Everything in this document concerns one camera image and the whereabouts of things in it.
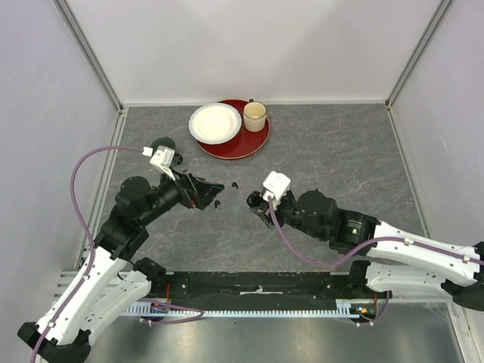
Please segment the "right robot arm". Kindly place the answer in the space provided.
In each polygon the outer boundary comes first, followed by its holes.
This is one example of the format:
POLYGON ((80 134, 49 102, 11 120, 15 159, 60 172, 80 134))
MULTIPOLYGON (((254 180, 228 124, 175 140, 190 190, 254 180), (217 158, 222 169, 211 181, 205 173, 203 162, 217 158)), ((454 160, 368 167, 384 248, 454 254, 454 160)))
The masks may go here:
POLYGON ((354 297, 378 293, 437 293, 466 309, 483 310, 483 244, 446 244, 403 231, 372 216, 341 209, 319 190, 274 200, 267 191, 247 197, 250 211, 269 228, 287 225, 341 254, 353 256, 346 288, 354 297))

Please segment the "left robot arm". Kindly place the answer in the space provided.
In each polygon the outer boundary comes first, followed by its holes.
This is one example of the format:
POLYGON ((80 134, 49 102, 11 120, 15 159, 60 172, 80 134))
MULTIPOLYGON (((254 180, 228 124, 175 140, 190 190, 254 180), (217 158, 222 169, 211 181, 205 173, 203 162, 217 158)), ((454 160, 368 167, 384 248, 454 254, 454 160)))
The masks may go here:
POLYGON ((55 305, 38 321, 24 323, 17 335, 47 362, 84 362, 100 335, 128 307, 166 289, 165 268, 149 258, 110 292, 106 286, 148 239, 147 226, 177 205, 203 210, 224 185, 190 173, 163 175, 151 186, 146 178, 126 179, 115 197, 115 207, 101 226, 88 260, 55 305))

